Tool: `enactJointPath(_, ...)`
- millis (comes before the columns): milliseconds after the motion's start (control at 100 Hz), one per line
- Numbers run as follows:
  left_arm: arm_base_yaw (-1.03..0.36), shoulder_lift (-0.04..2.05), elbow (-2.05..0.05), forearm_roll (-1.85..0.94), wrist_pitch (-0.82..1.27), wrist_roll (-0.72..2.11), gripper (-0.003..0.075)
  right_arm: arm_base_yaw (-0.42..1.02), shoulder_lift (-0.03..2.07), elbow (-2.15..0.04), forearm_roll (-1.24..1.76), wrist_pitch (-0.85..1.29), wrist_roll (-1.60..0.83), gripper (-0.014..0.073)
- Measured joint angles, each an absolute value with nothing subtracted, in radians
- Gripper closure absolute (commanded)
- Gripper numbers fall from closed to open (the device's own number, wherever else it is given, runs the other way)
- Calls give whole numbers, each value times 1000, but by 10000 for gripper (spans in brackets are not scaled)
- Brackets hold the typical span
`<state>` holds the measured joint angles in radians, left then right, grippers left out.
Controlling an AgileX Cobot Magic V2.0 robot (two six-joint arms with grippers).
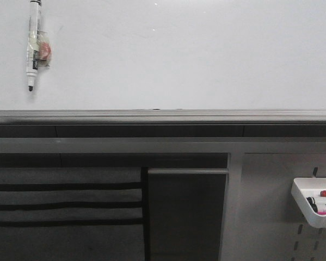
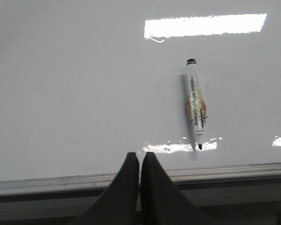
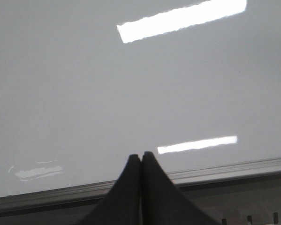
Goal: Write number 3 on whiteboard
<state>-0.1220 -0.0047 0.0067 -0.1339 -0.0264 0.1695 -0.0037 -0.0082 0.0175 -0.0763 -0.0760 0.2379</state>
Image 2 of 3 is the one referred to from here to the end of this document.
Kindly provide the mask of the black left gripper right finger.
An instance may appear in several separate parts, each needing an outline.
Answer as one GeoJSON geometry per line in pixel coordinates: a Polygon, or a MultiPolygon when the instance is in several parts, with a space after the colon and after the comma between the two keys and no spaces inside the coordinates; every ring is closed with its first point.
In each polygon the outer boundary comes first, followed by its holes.
{"type": "Polygon", "coordinates": [[[147,152],[143,160],[140,197],[144,225],[215,224],[182,194],[153,152],[147,152]]]}

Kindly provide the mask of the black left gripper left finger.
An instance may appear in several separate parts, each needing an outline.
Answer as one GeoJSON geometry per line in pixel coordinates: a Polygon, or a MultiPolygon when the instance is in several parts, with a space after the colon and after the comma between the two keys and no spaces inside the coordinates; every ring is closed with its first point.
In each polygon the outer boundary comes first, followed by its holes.
{"type": "Polygon", "coordinates": [[[135,222],[139,184],[139,161],[129,152],[108,188],[71,225],[132,225],[135,222]]]}

